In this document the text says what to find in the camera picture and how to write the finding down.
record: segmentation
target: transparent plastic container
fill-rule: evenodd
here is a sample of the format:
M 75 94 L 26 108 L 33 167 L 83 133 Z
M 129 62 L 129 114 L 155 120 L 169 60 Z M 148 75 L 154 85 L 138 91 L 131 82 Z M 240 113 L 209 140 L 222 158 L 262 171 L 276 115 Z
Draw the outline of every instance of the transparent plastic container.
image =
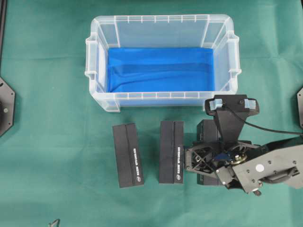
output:
M 214 91 L 107 93 L 109 48 L 203 47 L 214 50 Z M 100 16 L 86 39 L 89 92 L 108 112 L 123 106 L 203 106 L 214 95 L 235 94 L 241 73 L 239 38 L 227 15 Z

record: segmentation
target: robotic arm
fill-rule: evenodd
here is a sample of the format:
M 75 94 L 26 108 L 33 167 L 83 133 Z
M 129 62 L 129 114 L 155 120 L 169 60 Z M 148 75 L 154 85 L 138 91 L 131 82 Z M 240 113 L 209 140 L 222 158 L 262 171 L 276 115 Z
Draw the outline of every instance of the robotic arm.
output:
M 205 101 L 213 120 L 197 126 L 197 142 L 185 150 L 187 171 L 198 174 L 202 185 L 221 185 L 261 195 L 263 183 L 303 187 L 303 138 L 301 133 L 269 130 L 246 122 L 259 113 L 256 99 L 246 95 L 219 95 Z M 238 140 L 244 124 L 279 133 L 300 135 L 260 146 Z

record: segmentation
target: wire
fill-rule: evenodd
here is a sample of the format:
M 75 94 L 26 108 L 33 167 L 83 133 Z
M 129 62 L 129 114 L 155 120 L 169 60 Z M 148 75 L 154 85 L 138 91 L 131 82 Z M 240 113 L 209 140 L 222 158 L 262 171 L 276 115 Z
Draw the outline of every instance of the wire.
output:
M 231 108 L 229 108 L 228 106 L 224 106 L 226 109 L 228 109 L 239 121 L 251 126 L 251 127 L 254 127 L 254 128 L 257 128 L 257 129 L 260 129 L 260 130 L 264 130 L 264 131 L 270 131 L 270 132 L 275 132 L 275 133 L 282 133 L 282 134 L 292 134 L 292 135 L 299 135 L 299 136 L 303 136 L 303 133 L 300 133 L 300 132 L 293 132 L 293 131 L 281 131 L 281 130 L 274 130 L 274 129 L 267 129 L 267 128 L 263 128 L 263 127 L 260 127 L 260 126 L 257 126 L 255 124 L 252 124 L 252 123 L 249 123 L 245 120 L 243 120 L 242 118 L 240 118 Z

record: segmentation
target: green mat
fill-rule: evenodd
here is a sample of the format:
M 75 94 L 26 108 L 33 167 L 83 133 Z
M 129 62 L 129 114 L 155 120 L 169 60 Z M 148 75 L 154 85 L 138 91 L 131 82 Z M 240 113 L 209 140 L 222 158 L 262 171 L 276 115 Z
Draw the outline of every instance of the green mat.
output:
M 238 94 L 256 98 L 249 121 L 301 131 L 303 86 L 299 0 L 8 0 L 1 76 L 16 91 L 14 126 L 0 139 L 0 226 L 299 227 L 303 190 L 264 185 L 263 195 L 158 185 L 162 120 L 185 121 L 185 144 L 210 118 L 199 107 L 122 108 L 106 113 L 90 96 L 85 38 L 99 15 L 227 14 L 240 37 Z M 145 185 L 119 189 L 112 125 L 135 122 Z M 241 139 L 264 144 L 291 136 L 244 126 Z

